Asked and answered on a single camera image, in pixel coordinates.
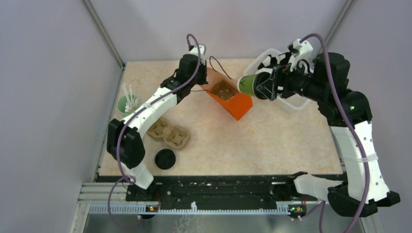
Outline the green paper coffee cup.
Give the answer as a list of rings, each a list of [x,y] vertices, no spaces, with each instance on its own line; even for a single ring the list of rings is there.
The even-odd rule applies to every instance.
[[[247,94],[249,96],[255,97],[255,80],[257,74],[246,75],[238,79],[237,81],[237,90],[240,93]]]

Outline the single brown cup carrier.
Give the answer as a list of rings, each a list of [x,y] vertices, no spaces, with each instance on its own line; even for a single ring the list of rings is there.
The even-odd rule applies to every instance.
[[[238,90],[232,85],[232,83],[227,82],[226,80],[217,82],[212,87],[210,92],[225,101],[228,101],[239,93]]]

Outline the orange paper bag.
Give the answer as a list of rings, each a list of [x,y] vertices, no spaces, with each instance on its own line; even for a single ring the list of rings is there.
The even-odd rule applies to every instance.
[[[208,59],[207,81],[199,90],[191,92],[205,92],[219,105],[221,105],[235,120],[239,121],[253,107],[252,97],[241,93],[236,85],[236,80],[231,78],[221,63],[218,63],[221,71],[215,69],[212,64],[214,56]]]

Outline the stack of black cup lids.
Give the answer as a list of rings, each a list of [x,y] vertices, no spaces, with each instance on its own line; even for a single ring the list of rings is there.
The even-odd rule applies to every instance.
[[[159,169],[168,170],[176,162],[175,153],[171,149],[162,149],[156,154],[154,162]]]

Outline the black cup lid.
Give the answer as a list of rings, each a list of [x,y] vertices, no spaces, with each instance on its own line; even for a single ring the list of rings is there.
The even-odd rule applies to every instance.
[[[266,87],[273,86],[273,81],[271,80],[270,73],[262,72],[262,73],[257,74],[256,80],[255,80],[255,88],[258,85],[262,85]]]

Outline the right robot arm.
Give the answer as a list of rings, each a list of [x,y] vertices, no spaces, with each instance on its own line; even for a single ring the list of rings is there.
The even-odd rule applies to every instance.
[[[250,65],[253,95],[260,100],[288,99],[294,95],[317,103],[326,118],[345,169],[346,180],[328,180],[304,172],[292,175],[285,186],[291,200],[309,195],[326,201],[344,217],[367,217],[380,207],[400,202],[386,184],[372,138],[372,111],[368,98],[348,88],[350,62],[327,52],[311,59],[312,45],[296,39],[288,51],[268,49]]]

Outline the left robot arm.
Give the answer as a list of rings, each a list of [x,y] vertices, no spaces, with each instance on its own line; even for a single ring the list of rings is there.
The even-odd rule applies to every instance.
[[[117,161],[126,181],[138,186],[143,200],[154,198],[154,178],[143,162],[143,137],[149,128],[169,109],[191,93],[195,85],[207,84],[206,46],[190,46],[175,72],[165,79],[155,93],[137,110],[121,120],[108,124],[106,150]]]

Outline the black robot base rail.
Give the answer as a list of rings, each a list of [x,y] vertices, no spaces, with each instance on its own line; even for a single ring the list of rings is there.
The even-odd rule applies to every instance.
[[[131,185],[126,201],[153,201],[161,210],[274,210],[281,201],[302,196],[292,191],[286,175],[155,176],[148,189]]]

